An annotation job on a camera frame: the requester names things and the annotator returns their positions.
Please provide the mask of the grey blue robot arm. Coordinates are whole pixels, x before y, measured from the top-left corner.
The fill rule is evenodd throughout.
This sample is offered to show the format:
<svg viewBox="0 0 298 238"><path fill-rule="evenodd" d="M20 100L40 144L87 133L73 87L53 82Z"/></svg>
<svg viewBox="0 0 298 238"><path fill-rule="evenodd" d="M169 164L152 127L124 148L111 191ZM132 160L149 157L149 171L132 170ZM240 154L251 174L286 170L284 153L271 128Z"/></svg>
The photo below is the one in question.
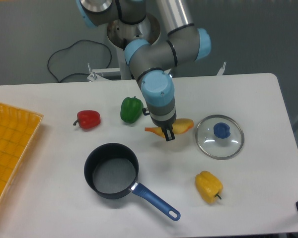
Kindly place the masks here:
<svg viewBox="0 0 298 238"><path fill-rule="evenodd" d="M123 50L124 66L145 99L149 115L167 141L174 139L174 85L168 70L197 61L211 51L211 39L193 22L184 0L159 0L167 40L158 43L144 0L79 0L77 7L88 26L115 26L108 38Z"/></svg>

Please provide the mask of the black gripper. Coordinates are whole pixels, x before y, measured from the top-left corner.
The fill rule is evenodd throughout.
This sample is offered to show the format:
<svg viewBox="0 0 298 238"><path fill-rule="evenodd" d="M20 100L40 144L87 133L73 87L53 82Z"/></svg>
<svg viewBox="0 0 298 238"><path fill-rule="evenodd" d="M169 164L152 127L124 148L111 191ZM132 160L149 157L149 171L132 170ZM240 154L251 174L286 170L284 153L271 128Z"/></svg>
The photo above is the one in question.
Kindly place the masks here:
<svg viewBox="0 0 298 238"><path fill-rule="evenodd" d="M144 116L150 116L153 123L161 127L163 135L166 141L171 141L175 139L172 125L176 120L176 108L174 107L170 112L165 115L155 115L149 112L148 108L142 108Z"/></svg>

